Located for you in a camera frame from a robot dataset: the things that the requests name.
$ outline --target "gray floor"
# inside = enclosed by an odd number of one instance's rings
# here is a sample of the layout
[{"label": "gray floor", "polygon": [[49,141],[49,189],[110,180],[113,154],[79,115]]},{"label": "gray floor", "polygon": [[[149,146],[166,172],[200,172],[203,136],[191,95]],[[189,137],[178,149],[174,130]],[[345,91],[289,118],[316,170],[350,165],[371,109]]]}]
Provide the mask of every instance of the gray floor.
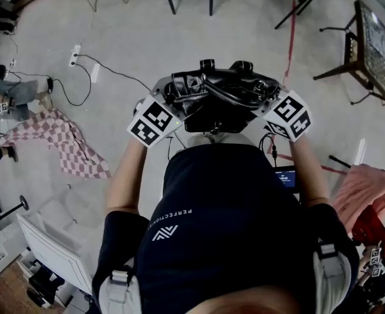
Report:
[{"label": "gray floor", "polygon": [[[214,58],[218,67],[229,67],[235,60],[254,63],[255,71],[282,81],[288,65],[290,22],[279,30],[274,25],[290,10],[290,0],[215,0],[214,16],[208,13],[208,0],[174,0],[178,14],[171,14],[167,0],[99,0],[93,13],[86,0],[38,0],[28,6],[13,39],[0,35],[0,63],[16,58],[15,71],[49,74],[61,79],[74,102],[84,99],[88,78],[80,68],[69,67],[71,50],[82,45],[105,65],[140,78],[153,87],[161,77],[177,71],[197,69],[199,60]],[[361,138],[367,140],[364,162],[385,169],[385,107],[370,98],[352,107],[349,99],[366,94],[351,76],[343,75],[313,81],[314,75],[341,64],[344,36],[341,32],[320,33],[319,27],[344,26],[351,19],[354,0],[314,0],[297,18],[295,43],[288,88],[298,92],[309,104],[314,126],[309,137],[321,162],[335,169],[327,156],[334,154],[353,162]],[[93,62],[80,58],[90,72]],[[39,78],[40,90],[45,79]],[[124,152],[133,107],[147,91],[135,81],[101,69],[98,83],[81,107],[70,106],[58,84],[54,105],[82,130],[84,138],[104,157],[114,171]],[[13,127],[1,122],[1,131]],[[263,127],[254,121],[244,134],[257,143]],[[188,134],[180,136],[185,140]],[[148,153],[141,190],[140,211],[150,217],[161,190],[167,165],[168,142]],[[172,143],[172,153],[180,148]],[[16,205],[23,194],[36,206],[67,183],[84,179],[63,174],[58,153],[47,150],[43,142],[19,143],[18,164],[8,159],[0,163],[0,198],[5,208]],[[278,151],[289,154],[286,143]],[[341,178],[326,173],[334,186]],[[88,180],[80,190],[100,211],[107,182]]]}]

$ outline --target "black t-shirt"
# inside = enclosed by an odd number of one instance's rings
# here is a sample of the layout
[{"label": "black t-shirt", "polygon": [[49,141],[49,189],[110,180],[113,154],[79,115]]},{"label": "black t-shirt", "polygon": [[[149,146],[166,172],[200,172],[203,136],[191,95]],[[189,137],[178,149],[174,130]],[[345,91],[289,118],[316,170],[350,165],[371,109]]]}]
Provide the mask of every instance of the black t-shirt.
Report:
[{"label": "black t-shirt", "polygon": [[134,256],[144,314],[185,313],[262,285],[289,290],[314,313],[319,237],[349,259],[353,283],[359,256],[332,207],[301,207],[256,147],[189,148],[169,162],[150,222],[108,214],[93,293]]}]

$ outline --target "checkered cloth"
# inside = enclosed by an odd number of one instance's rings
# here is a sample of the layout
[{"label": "checkered cloth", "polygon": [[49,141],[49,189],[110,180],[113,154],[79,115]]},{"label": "checkered cloth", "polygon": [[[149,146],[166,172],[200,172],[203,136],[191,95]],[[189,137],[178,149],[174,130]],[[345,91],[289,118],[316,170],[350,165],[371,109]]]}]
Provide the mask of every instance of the checkered cloth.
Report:
[{"label": "checkered cloth", "polygon": [[18,124],[0,138],[0,145],[46,139],[59,149],[63,172],[86,178],[110,178],[107,162],[85,144],[76,125],[57,109],[46,109]]}]

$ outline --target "pink cloth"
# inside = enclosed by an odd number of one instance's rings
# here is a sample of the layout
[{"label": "pink cloth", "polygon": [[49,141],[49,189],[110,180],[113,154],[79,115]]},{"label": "pink cloth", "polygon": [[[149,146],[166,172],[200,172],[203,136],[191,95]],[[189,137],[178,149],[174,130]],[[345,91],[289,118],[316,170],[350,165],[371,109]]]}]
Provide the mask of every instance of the pink cloth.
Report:
[{"label": "pink cloth", "polygon": [[365,164],[352,166],[332,202],[348,233],[368,205],[380,218],[385,215],[385,171]]},{"label": "pink cloth", "polygon": [[111,176],[107,162],[86,145],[76,125],[57,109],[46,109],[18,124],[0,138],[0,145],[28,139],[46,139],[49,146],[59,149],[63,172],[86,178]]}]

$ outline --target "wooden floor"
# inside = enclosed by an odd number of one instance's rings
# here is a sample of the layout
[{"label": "wooden floor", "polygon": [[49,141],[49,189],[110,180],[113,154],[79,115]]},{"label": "wooden floor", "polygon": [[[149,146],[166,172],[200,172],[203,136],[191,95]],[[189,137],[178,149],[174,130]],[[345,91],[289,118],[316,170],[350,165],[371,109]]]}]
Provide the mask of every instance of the wooden floor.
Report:
[{"label": "wooden floor", "polygon": [[6,306],[5,313],[14,314],[61,314],[64,308],[59,305],[43,309],[35,305],[27,296],[29,283],[24,279],[22,270],[16,262],[0,274],[0,302]]}]

